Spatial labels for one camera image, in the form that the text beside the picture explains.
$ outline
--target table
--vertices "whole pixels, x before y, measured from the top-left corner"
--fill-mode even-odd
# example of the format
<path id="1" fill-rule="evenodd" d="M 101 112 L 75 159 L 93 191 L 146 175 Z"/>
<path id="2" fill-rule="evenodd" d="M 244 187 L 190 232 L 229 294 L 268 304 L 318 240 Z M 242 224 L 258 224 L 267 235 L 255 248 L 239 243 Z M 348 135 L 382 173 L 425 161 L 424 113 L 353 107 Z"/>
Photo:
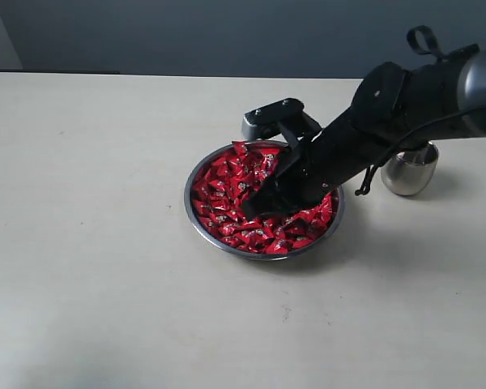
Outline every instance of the table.
<path id="1" fill-rule="evenodd" d="M 0 389 L 486 388 L 486 139 L 437 143 L 414 199 L 352 179 L 292 261 L 187 220 L 244 112 L 294 96 L 325 124 L 358 83 L 0 74 Z"/>

